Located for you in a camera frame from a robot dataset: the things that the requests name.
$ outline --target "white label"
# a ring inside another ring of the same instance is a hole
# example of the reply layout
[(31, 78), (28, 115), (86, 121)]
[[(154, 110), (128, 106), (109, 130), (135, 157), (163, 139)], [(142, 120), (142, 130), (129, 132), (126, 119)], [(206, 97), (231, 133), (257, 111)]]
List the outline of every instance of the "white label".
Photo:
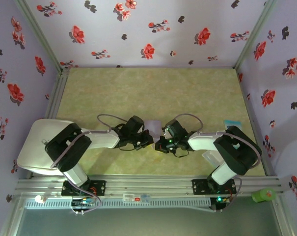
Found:
[(140, 202), (140, 194), (124, 193), (122, 200), (124, 202)]

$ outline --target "floral wallpaper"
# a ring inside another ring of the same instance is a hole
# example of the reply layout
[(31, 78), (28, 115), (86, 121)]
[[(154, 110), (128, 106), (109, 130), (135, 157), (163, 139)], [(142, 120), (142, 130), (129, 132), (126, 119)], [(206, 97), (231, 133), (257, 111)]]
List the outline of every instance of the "floral wallpaper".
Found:
[[(265, 0), (26, 2), (64, 69), (69, 61), (82, 67), (234, 66), (265, 4)], [(257, 58), (263, 47), (258, 47)]]
[(26, 177), (16, 159), (31, 125), (45, 115), (55, 78), (54, 65), (14, 1), (0, 1), (0, 231), (16, 183)]
[(297, 0), (278, 1), (238, 73), (260, 146), (287, 188), (297, 226)]

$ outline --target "green cup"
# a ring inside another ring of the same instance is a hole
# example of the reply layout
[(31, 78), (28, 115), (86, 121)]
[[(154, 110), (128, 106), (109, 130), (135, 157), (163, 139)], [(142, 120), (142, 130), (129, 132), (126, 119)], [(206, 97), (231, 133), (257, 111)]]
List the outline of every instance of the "green cup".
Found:
[(276, 198), (276, 192), (272, 188), (263, 188), (252, 193), (252, 199), (256, 203), (271, 201)]

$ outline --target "mounting plate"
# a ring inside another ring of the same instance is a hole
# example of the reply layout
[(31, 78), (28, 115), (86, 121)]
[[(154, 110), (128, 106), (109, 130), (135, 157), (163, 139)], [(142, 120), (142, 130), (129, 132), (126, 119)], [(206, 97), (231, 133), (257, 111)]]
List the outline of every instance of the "mounting plate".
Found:
[(232, 194), (236, 194), (236, 185), (233, 179), (228, 180), (224, 185), (222, 185), (222, 190), (213, 192), (208, 184), (207, 179), (193, 179), (192, 180), (192, 189), (194, 195), (212, 195), (212, 194), (226, 194), (230, 195), (230, 191)]
[[(97, 196), (104, 196), (106, 190), (106, 181), (104, 180), (91, 180), (87, 190), (91, 193), (96, 194)], [(90, 196), (87, 193), (81, 192), (73, 187), (69, 181), (64, 181), (61, 196), (71, 196), (71, 197), (80, 197), (80, 196)]]

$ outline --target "table surface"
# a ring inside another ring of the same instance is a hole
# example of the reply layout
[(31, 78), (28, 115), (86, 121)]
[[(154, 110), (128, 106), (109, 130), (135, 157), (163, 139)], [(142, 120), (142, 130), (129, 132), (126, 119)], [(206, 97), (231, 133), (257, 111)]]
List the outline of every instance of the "table surface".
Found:
[[(137, 115), (160, 120), (162, 125), (178, 114), (191, 113), (202, 119), (203, 132), (225, 130), (225, 119), (238, 120), (254, 140), (236, 71), (229, 68), (72, 68), (57, 119), (105, 130), (96, 119), (101, 113), (126, 120)], [(114, 118), (102, 120), (112, 127), (120, 123)], [(178, 121), (188, 132), (199, 127), (193, 117)], [(176, 158), (152, 147), (139, 151), (99, 148), (86, 151), (79, 164), (88, 175), (208, 175), (214, 168), (203, 152)], [(263, 166), (247, 175), (265, 175)]]

